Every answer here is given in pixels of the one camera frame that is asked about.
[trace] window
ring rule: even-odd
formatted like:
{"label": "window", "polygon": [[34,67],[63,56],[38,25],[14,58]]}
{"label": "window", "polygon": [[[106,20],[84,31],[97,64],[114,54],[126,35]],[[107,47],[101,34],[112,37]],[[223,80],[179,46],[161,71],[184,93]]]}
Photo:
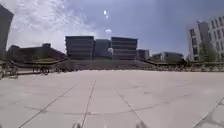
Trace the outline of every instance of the window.
{"label": "window", "polygon": [[220,30],[217,30],[218,38],[221,39],[221,33]]}
{"label": "window", "polygon": [[191,36],[195,36],[195,31],[194,31],[194,29],[191,29],[191,30],[190,30],[190,33],[191,33]]}
{"label": "window", "polygon": [[194,61],[198,61],[199,60],[199,58],[198,57],[194,57]]}
{"label": "window", "polygon": [[223,50],[223,43],[222,41],[220,42],[221,50]]}
{"label": "window", "polygon": [[198,48],[193,48],[193,54],[197,55],[198,54]]}
{"label": "window", "polygon": [[197,45],[197,40],[196,40],[196,38],[192,38],[192,45],[194,46],[194,45]]}
{"label": "window", "polygon": [[215,29],[215,23],[213,20],[212,20],[212,28]]}
{"label": "window", "polygon": [[218,21],[216,19],[215,19],[215,24],[216,24],[216,27],[218,28],[219,24],[218,24]]}
{"label": "window", "polygon": [[219,51],[220,48],[219,48],[219,42],[216,42],[216,50]]}
{"label": "window", "polygon": [[216,31],[214,31],[214,36],[215,36],[215,39],[217,39]]}
{"label": "window", "polygon": [[220,26],[223,26],[222,17],[219,17],[219,23],[220,23]]}
{"label": "window", "polygon": [[209,35],[209,40],[212,41],[211,33],[208,33],[208,35]]}

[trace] stone tile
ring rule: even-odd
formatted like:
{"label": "stone tile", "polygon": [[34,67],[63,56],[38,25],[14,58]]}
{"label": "stone tile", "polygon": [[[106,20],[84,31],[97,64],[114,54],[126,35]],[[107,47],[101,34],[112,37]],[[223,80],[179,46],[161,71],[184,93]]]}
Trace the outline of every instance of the stone tile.
{"label": "stone tile", "polygon": [[124,99],[133,110],[148,108],[163,103],[160,99],[150,94],[124,96]]}
{"label": "stone tile", "polygon": [[88,98],[85,97],[72,97],[60,98],[47,108],[47,111],[59,113],[85,113],[88,104]]}
{"label": "stone tile", "polygon": [[38,110],[13,105],[0,110],[0,124],[3,128],[18,128],[38,112]]}
{"label": "stone tile", "polygon": [[212,113],[212,120],[224,126],[224,105],[219,105]]}
{"label": "stone tile", "polygon": [[25,100],[18,102],[17,105],[30,108],[30,109],[44,109],[47,105],[53,102],[57,97],[56,96],[39,96],[39,95],[30,95]]}
{"label": "stone tile", "polygon": [[91,94],[91,89],[72,89],[68,93],[66,93],[63,97],[77,98],[77,97],[85,97],[89,98]]}
{"label": "stone tile", "polygon": [[84,115],[43,113],[37,115],[22,128],[72,128],[74,123],[82,123],[83,119]]}
{"label": "stone tile", "polygon": [[0,109],[9,107],[11,105],[15,105],[19,102],[22,102],[26,98],[28,98],[31,94],[25,93],[10,93],[8,95],[4,95],[0,97]]}
{"label": "stone tile", "polygon": [[102,90],[102,89],[94,89],[92,94],[92,98],[113,98],[118,97],[117,92],[114,90]]}
{"label": "stone tile", "polygon": [[214,124],[204,123],[201,127],[198,128],[223,128],[223,127]]}
{"label": "stone tile", "polygon": [[136,128],[138,121],[132,112],[87,115],[84,128]]}
{"label": "stone tile", "polygon": [[137,115],[152,128],[191,128],[208,114],[203,105],[178,101],[136,111]]}
{"label": "stone tile", "polygon": [[113,98],[91,98],[88,112],[91,114],[120,113],[130,111],[119,96]]}

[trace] building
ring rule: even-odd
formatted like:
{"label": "building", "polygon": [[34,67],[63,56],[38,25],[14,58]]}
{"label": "building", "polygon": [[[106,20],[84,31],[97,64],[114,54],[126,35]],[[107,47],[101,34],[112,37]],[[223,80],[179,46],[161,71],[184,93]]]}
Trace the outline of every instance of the building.
{"label": "building", "polygon": [[115,60],[134,60],[138,39],[111,37],[113,48],[113,59]]}
{"label": "building", "polygon": [[210,43],[208,31],[209,27],[206,22],[196,22],[188,27],[187,35],[190,61],[200,61],[200,44]]}
{"label": "building", "polygon": [[111,48],[110,40],[96,39],[93,46],[93,59],[112,59],[109,48]]}
{"label": "building", "polygon": [[62,60],[66,55],[51,48],[51,44],[43,44],[40,47],[20,48],[12,45],[7,51],[6,58],[15,62],[33,62],[37,60]]}
{"label": "building", "polygon": [[91,60],[93,57],[93,36],[66,36],[67,56],[75,60]]}
{"label": "building", "polygon": [[163,63],[178,63],[183,60],[183,55],[181,53],[175,52],[162,52],[152,55],[152,60],[155,62]]}
{"label": "building", "polygon": [[138,49],[137,50],[137,60],[148,60],[150,57],[149,55],[149,50],[144,50],[144,49]]}
{"label": "building", "polygon": [[210,43],[218,58],[224,59],[224,14],[211,17],[208,20]]}
{"label": "building", "polygon": [[0,60],[4,59],[13,13],[0,4]]}

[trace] pavement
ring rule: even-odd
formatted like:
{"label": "pavement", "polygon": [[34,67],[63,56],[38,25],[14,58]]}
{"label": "pavement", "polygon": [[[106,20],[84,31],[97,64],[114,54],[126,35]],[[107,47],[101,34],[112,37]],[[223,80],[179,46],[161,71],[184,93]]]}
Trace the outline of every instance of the pavement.
{"label": "pavement", "polygon": [[3,128],[224,128],[224,74],[79,71],[0,81]]}

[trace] wall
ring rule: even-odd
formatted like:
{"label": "wall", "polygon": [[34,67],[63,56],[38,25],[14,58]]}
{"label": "wall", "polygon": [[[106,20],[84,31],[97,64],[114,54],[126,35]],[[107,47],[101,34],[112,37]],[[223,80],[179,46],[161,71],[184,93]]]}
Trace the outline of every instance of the wall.
{"label": "wall", "polygon": [[0,5],[0,59],[4,59],[13,14]]}

